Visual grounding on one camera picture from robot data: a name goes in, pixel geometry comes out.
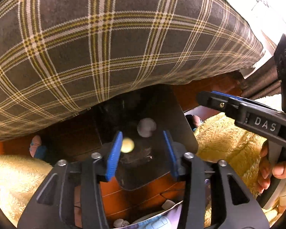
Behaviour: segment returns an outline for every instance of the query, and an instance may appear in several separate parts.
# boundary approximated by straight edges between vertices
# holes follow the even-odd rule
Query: brown wooden panel
[[[3,142],[3,151],[7,155],[23,155],[31,156],[30,144],[35,134],[29,134],[17,139],[7,140]]]
[[[198,106],[196,95],[200,91],[219,91],[233,95],[240,95],[237,81],[228,73],[202,80],[194,80],[185,85],[172,85],[174,94],[183,111],[191,110]]]
[[[74,160],[73,156],[101,147],[91,111],[56,123],[42,130],[41,133],[67,160]]]
[[[125,220],[128,220],[129,222],[133,222],[147,214],[153,213],[153,212],[157,212],[157,211],[161,211],[162,208],[162,204],[167,200],[174,200],[177,197],[183,197],[184,192],[180,189],[184,189],[185,188],[185,183],[176,183],[174,185],[172,185],[171,187],[169,187],[168,190],[176,190],[177,191],[172,191],[172,192],[168,192],[168,193],[164,193],[163,196],[161,196],[160,194],[157,194],[153,197],[151,197],[148,200],[143,201],[142,203],[138,204],[137,206],[128,208],[126,210],[114,213],[114,214],[110,214],[107,215],[107,220],[108,220],[108,224],[111,226],[113,225],[113,222],[116,219],[122,218]]]
[[[122,188],[119,186],[116,178],[112,178],[112,180],[108,183],[101,183],[101,191],[102,191],[102,196],[106,196],[112,193],[115,193],[119,190],[121,190]]]

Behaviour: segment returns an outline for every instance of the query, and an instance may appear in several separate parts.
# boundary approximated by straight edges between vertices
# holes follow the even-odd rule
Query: clamp jaw
[[[92,153],[83,162],[59,160],[34,193],[21,215],[20,229],[76,229],[74,222],[74,189],[81,185],[83,228],[108,229],[100,182],[108,182],[118,165],[123,134],[103,148],[109,153]]]
[[[209,229],[269,228],[269,223],[249,189],[225,161],[211,163],[187,152],[164,131],[171,175],[185,181],[178,229],[204,228],[205,179],[211,182],[212,217]]]

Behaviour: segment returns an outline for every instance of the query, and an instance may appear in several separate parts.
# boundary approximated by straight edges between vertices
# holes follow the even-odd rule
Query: yellow disc
[[[134,142],[130,138],[124,138],[122,142],[121,152],[128,153],[134,149]]]

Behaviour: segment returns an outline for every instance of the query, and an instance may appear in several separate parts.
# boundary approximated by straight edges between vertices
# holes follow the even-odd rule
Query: black cable
[[[175,191],[185,191],[185,189],[170,189],[170,190],[166,190],[166,191],[161,192],[159,195],[161,195],[164,199],[169,200],[168,198],[166,198],[162,194],[169,193],[169,192],[175,192]]]

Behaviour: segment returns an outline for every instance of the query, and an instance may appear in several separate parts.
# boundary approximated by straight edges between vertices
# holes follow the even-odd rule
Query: finger
[[[284,213],[285,210],[286,210],[286,206],[278,205],[278,212],[279,212],[279,213]]]
[[[286,178],[286,161],[277,163],[272,169],[272,173],[276,178]]]
[[[264,179],[264,177],[262,176],[261,172],[259,172],[257,174],[256,181],[263,189],[267,189],[270,186],[270,178],[267,177],[266,179]]]
[[[267,178],[271,172],[271,165],[266,157],[262,157],[259,162],[259,171],[263,178]]]
[[[256,188],[257,188],[259,193],[263,193],[264,188],[259,183],[256,183]]]
[[[262,146],[262,149],[260,151],[261,157],[266,157],[268,154],[268,141],[266,140]]]

